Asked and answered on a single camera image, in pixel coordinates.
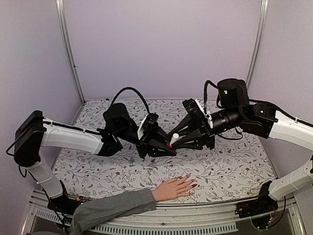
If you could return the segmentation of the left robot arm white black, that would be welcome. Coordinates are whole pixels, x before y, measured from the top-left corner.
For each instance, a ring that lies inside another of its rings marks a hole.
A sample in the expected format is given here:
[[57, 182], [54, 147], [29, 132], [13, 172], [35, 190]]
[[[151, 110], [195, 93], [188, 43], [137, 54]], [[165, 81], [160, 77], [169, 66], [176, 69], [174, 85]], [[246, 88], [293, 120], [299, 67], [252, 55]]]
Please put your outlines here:
[[6, 154], [24, 167], [46, 191], [61, 212], [69, 212], [73, 203], [52, 170], [41, 159], [41, 147], [59, 147], [110, 157], [123, 146], [120, 140], [134, 144], [139, 156], [174, 156], [177, 133], [167, 134], [158, 124], [158, 115], [148, 113], [140, 125], [130, 117], [123, 103], [115, 103], [103, 113], [106, 126], [95, 131], [54, 122], [34, 111], [17, 129], [14, 142]]

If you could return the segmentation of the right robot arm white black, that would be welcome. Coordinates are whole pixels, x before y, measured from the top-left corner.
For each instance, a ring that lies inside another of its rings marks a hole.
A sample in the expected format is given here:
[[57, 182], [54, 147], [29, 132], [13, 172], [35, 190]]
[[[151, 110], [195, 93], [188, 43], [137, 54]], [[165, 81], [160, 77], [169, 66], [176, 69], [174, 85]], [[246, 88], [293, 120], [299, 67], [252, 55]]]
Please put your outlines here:
[[215, 137], [240, 127], [243, 132], [313, 148], [313, 125], [291, 116], [277, 105], [250, 99], [246, 82], [228, 78], [214, 84], [207, 80], [203, 104], [197, 99], [183, 101], [186, 117], [169, 133], [172, 149], [213, 149]]

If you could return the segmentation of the grey sleeved forearm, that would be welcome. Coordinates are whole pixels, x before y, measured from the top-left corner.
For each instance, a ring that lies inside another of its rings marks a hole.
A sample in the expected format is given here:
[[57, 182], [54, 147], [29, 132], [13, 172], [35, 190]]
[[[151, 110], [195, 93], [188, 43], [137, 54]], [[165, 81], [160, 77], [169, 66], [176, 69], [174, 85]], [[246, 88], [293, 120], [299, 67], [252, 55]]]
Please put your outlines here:
[[75, 210], [70, 234], [82, 235], [92, 227], [115, 217], [125, 217], [155, 209], [156, 200], [152, 191], [147, 188], [88, 201]]

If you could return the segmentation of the mannequin hand with nails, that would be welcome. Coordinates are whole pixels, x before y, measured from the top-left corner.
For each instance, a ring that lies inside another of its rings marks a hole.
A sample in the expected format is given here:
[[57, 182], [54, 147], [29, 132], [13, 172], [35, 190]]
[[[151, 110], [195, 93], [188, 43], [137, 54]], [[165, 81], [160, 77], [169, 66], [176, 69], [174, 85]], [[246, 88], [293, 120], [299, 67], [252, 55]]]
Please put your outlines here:
[[191, 196], [191, 190], [197, 186], [191, 175], [175, 177], [162, 182], [156, 189], [152, 190], [156, 202], [175, 200], [180, 197]]

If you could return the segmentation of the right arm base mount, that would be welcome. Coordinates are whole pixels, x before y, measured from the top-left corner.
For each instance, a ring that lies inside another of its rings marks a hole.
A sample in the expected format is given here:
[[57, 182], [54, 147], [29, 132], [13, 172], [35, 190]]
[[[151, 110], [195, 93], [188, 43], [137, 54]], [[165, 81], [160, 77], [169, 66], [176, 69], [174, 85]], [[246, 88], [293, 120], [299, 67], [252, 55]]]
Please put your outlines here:
[[272, 181], [262, 184], [258, 197], [254, 200], [239, 202], [236, 204], [235, 214], [239, 218], [258, 216], [251, 219], [254, 228], [259, 231], [268, 230], [276, 226], [283, 218], [286, 210], [286, 197], [284, 196], [284, 207], [281, 216], [277, 219], [278, 202], [270, 198], [269, 186]]

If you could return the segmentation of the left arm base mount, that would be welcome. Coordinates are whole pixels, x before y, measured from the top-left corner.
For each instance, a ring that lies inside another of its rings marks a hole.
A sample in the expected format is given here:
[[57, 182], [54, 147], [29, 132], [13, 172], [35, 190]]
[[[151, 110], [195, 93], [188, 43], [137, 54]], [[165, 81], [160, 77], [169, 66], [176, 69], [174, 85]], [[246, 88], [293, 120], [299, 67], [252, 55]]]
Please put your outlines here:
[[83, 196], [70, 198], [62, 181], [60, 181], [60, 184], [62, 186], [62, 194], [56, 198], [48, 197], [48, 208], [60, 213], [74, 215], [75, 210], [80, 205], [83, 205], [85, 202], [87, 202], [87, 198]]

